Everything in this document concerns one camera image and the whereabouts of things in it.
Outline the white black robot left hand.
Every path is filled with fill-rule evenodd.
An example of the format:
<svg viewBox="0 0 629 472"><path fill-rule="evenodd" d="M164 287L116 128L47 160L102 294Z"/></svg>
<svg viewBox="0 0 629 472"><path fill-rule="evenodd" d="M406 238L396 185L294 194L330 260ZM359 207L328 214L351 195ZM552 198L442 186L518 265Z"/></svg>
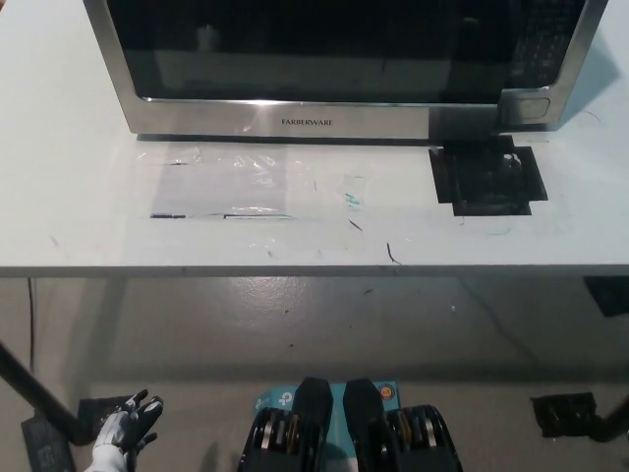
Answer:
<svg viewBox="0 0 629 472"><path fill-rule="evenodd" d="M128 398L110 414L96 437L94 447L112 445L123 454L138 454L157 438L152 427L163 412L164 402L159 396L144 400L148 390L144 389Z"/></svg>

